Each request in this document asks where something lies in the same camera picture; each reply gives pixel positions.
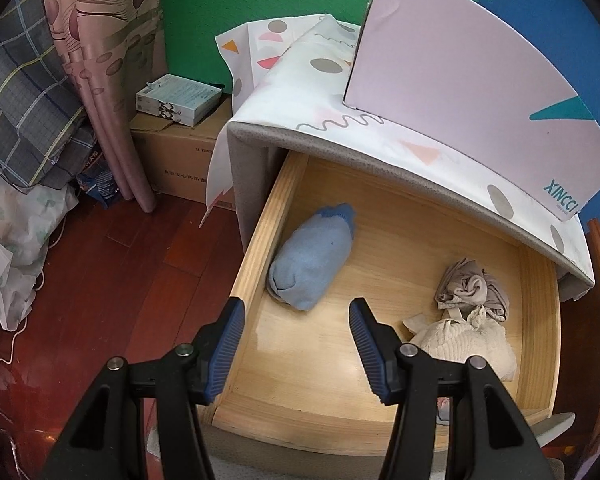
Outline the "pink floral curtain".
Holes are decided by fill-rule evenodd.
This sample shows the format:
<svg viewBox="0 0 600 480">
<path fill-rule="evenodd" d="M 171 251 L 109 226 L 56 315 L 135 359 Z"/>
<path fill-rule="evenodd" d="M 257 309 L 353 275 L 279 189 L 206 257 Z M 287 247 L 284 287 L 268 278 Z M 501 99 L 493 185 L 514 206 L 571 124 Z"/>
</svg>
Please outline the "pink floral curtain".
<svg viewBox="0 0 600 480">
<path fill-rule="evenodd" d="M 129 122 L 136 94 L 166 73 L 160 0 L 44 0 L 51 36 L 125 200 L 155 209 Z"/>
</svg>

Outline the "grey plaid blanket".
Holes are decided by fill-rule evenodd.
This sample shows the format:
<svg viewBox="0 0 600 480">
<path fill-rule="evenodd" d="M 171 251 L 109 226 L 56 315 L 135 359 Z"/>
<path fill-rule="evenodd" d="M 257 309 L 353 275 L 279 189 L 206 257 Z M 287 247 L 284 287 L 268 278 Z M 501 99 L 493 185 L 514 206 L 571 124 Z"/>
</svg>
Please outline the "grey plaid blanket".
<svg viewBox="0 0 600 480">
<path fill-rule="evenodd" d="M 0 16 L 0 176 L 22 193 L 36 185 L 63 188 L 95 143 L 44 1 L 11 0 Z"/>
</svg>

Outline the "wooden top drawer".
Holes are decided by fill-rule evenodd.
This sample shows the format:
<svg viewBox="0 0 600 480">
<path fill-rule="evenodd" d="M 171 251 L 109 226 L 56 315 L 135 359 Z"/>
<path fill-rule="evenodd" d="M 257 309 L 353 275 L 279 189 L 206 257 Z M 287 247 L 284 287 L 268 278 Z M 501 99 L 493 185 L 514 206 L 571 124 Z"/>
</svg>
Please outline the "wooden top drawer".
<svg viewBox="0 0 600 480">
<path fill-rule="evenodd" d="M 320 206 L 352 205 L 352 252 L 309 312 L 281 304 L 265 275 L 292 231 Z M 553 411 L 560 355 L 556 269 L 492 226 L 394 182 L 299 153 L 286 157 L 245 251 L 233 294 L 247 324 L 228 384 L 201 411 L 210 453 L 236 465 L 317 478 L 368 478 L 387 451 L 395 411 L 371 390 L 347 322 L 364 298 L 402 339 L 405 318 L 436 320 L 444 270 L 475 258 L 507 292 L 517 359 L 507 390 L 528 422 Z"/>
</svg>

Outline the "blue floral trim underwear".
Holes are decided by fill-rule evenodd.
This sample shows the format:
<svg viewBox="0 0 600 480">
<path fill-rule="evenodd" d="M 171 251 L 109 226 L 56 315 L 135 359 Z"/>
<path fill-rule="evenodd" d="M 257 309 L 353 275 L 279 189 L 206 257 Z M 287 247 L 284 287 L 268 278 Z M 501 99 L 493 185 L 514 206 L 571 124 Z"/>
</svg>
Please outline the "blue floral trim underwear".
<svg viewBox="0 0 600 480">
<path fill-rule="evenodd" d="M 437 423 L 449 426 L 451 423 L 452 400 L 447 396 L 437 399 Z"/>
</svg>

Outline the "grey beige rolled underwear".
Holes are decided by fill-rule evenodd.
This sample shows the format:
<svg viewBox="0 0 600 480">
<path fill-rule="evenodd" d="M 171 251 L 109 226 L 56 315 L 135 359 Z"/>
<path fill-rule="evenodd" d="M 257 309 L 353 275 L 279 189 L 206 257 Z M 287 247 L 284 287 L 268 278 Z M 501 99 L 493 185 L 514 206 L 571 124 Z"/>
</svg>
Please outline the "grey beige rolled underwear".
<svg viewBox="0 0 600 480">
<path fill-rule="evenodd" d="M 434 301 L 441 310 L 458 309 L 463 314 L 483 307 L 487 315 L 500 323 L 509 315 L 510 300 L 504 286 L 476 260 L 466 258 L 445 270 Z"/>
</svg>

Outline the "orange wooden bed frame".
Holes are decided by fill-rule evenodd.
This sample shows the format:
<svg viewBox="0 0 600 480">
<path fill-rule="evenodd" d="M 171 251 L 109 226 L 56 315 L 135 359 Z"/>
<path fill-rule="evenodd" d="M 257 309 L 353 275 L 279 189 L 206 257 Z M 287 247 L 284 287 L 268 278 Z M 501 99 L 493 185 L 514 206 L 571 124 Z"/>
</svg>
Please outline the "orange wooden bed frame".
<svg viewBox="0 0 600 480">
<path fill-rule="evenodd" d="M 595 286 L 578 300 L 562 303 L 562 354 L 555 401 L 559 413 L 576 420 L 558 438 L 563 448 L 585 456 L 600 440 L 600 220 L 588 222 Z"/>
</svg>

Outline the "beige lace bra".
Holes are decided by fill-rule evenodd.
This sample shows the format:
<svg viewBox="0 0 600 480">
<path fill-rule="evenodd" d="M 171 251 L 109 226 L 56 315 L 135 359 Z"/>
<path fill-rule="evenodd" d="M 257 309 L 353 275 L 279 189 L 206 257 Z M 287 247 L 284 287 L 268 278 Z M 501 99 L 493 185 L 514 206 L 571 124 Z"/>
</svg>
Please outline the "beige lace bra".
<svg viewBox="0 0 600 480">
<path fill-rule="evenodd" d="M 476 307 L 467 318 L 453 308 L 447 318 L 428 323 L 417 314 L 403 321 L 413 335 L 411 343 L 434 359 L 465 363 L 471 356 L 482 356 L 503 382 L 512 382 L 517 371 L 516 354 L 506 338 L 506 330 Z"/>
</svg>

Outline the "brown cardboard box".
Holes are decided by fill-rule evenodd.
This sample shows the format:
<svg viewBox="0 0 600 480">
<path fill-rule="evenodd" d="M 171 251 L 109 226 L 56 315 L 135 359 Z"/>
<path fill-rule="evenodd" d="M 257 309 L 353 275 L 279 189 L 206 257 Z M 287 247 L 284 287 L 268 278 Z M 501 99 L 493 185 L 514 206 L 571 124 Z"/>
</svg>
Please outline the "brown cardboard box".
<svg viewBox="0 0 600 480">
<path fill-rule="evenodd" d="M 147 114 L 132 118 L 130 133 L 151 188 L 204 204 L 216 138 L 230 117 L 231 101 L 223 99 L 194 127 Z"/>
</svg>

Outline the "white teal mask box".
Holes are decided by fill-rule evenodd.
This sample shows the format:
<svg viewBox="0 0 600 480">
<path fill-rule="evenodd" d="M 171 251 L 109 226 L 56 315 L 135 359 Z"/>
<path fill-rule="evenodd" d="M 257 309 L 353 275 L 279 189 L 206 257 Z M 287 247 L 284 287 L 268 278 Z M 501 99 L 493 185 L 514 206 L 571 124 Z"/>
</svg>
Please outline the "white teal mask box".
<svg viewBox="0 0 600 480">
<path fill-rule="evenodd" d="M 221 102 L 221 89 L 176 75 L 165 74 L 136 93 L 137 112 L 194 127 Z"/>
</svg>

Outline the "pink XINCCI shoe box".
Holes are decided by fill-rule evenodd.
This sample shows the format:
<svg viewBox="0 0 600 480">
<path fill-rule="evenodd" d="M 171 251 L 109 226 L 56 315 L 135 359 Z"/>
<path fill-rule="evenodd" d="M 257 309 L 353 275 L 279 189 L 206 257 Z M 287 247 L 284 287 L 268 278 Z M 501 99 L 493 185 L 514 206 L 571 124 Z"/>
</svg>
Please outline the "pink XINCCI shoe box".
<svg viewBox="0 0 600 480">
<path fill-rule="evenodd" d="M 471 0 L 370 0 L 343 101 L 480 162 L 568 220 L 600 192 L 600 125 L 559 70 Z"/>
</svg>

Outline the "blue packet on floor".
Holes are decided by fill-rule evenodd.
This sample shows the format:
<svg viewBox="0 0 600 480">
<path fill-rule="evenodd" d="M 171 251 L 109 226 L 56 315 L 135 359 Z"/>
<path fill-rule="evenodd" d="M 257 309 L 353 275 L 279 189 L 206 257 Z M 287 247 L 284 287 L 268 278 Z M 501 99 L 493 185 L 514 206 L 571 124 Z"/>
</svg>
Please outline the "blue packet on floor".
<svg viewBox="0 0 600 480">
<path fill-rule="evenodd" d="M 104 209 L 108 209 L 121 198 L 114 175 L 100 150 L 94 148 L 76 176 L 79 188 L 89 197 L 97 200 Z"/>
</svg>

